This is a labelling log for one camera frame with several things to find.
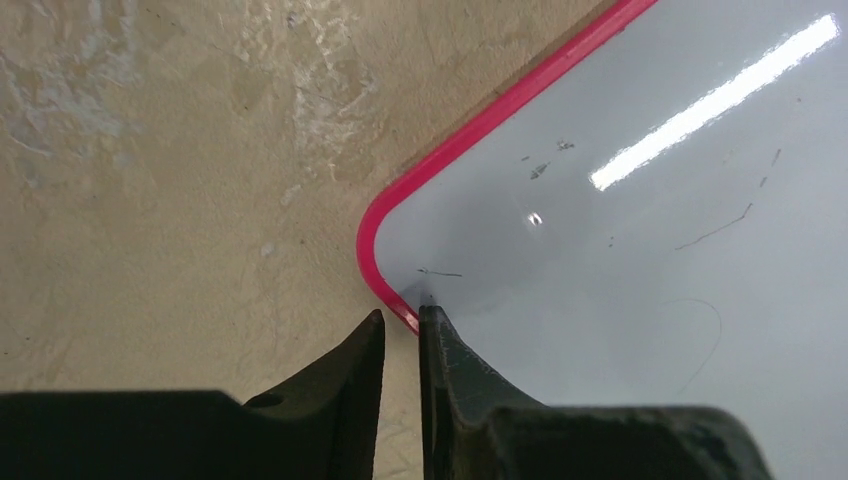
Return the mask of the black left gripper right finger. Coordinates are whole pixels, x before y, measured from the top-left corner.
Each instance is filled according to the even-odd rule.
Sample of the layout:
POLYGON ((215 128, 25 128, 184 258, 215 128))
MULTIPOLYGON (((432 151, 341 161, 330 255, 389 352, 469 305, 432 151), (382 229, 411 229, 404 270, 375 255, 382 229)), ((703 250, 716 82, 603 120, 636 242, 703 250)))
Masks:
POLYGON ((769 479, 744 425, 708 407, 551 407, 419 311, 427 479, 769 479))

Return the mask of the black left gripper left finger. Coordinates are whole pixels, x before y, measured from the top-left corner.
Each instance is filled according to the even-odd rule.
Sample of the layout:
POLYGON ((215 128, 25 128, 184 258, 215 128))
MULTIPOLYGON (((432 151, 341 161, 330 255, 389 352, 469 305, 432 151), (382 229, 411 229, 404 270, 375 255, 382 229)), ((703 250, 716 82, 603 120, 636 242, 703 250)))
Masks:
POLYGON ((5 479, 368 479, 385 322, 239 403, 214 390, 1 397, 5 479))

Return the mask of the pink framed whiteboard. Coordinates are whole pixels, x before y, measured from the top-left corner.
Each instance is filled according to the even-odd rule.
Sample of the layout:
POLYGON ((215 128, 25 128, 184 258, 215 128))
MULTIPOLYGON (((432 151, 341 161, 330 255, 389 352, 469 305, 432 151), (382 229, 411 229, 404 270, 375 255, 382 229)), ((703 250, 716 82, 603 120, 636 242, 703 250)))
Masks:
POLYGON ((553 405, 695 404, 847 475, 847 5, 620 1, 385 189, 357 257, 553 405))

